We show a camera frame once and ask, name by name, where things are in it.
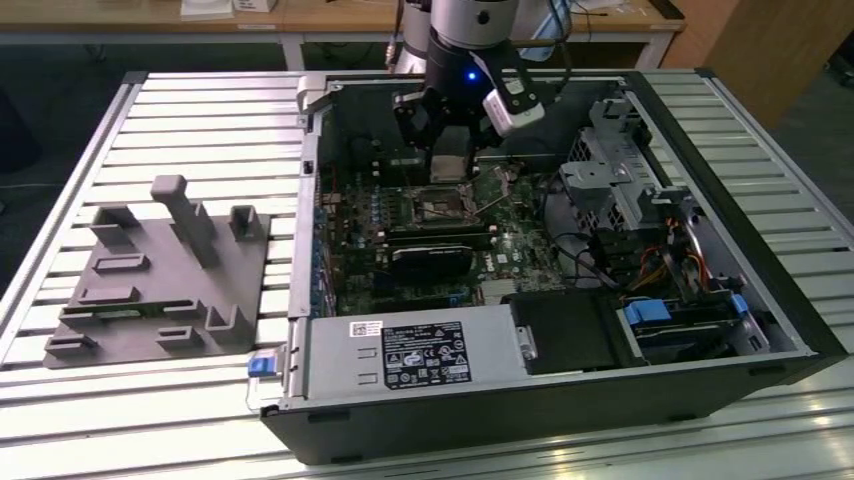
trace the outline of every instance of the power supply label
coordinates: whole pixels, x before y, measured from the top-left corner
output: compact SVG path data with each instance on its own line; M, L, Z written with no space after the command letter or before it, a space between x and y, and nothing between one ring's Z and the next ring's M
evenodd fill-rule
M462 323L383 328L383 371L393 390L471 382Z

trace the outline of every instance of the blue tab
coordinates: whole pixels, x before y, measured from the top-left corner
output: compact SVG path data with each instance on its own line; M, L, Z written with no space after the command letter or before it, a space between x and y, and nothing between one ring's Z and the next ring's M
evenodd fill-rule
M666 322L673 318L665 301L659 299L637 300L629 304L625 312L630 325L646 322Z
M733 306L735 307L735 312L738 316L742 317L747 313L750 313L750 307L747 306L747 300L742 297L741 293L733 294Z
M256 357L250 360L250 378L272 377L276 375L276 357Z
M635 312L635 309L631 308L631 305L623 308L623 313L626 314L626 320L629 320L629 325L637 325L638 323L641 323L638 312Z

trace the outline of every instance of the metal slotted table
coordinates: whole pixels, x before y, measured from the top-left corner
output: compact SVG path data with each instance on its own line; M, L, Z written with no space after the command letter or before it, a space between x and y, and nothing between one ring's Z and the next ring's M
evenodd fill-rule
M148 197L182 174L211 215L274 216L258 347L287 338L302 130L299 73L134 75L114 99L0 303L0 477L781 478L854 468L854 363L767 389L711 417L346 466L307 467L247 408L246 355L67 370L46 340L95 236L98 205ZM852 227L715 79L646 77L849 350ZM654 146L659 158L667 157ZM679 183L667 161L663 168Z

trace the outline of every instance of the white sticker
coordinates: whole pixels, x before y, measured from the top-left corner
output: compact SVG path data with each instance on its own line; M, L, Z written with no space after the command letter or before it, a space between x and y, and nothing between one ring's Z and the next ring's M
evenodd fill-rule
M238 25L238 30L275 30L276 26L275 25L268 25L268 24L239 24Z
M505 82L505 87L511 95L519 95L525 91L522 81L518 78L511 78Z
M350 322L351 337L376 337L383 329L383 322Z

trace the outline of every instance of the wooden table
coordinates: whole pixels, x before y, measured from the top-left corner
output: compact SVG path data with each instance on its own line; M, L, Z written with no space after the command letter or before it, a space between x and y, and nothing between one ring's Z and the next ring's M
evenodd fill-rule
M235 12L204 22L180 20L180 0L0 0L2 44L276 43L290 70L304 70L307 42L386 42L397 0L279 0L271 13ZM545 0L523 0L514 38L537 37L549 17ZM574 15L570 42L645 45L638 68L661 63L683 22L666 20L649 0Z
M284 5L183 22L180 0L0 0L0 45L280 44Z
M310 42L386 42L394 29L397 0L287 0L283 47L288 68L302 70L302 45ZM649 0L629 0L623 7L573 15L570 42L642 43L635 67L657 68L682 20L667 20ZM538 31L550 12L546 0L522 0L514 39L539 38Z

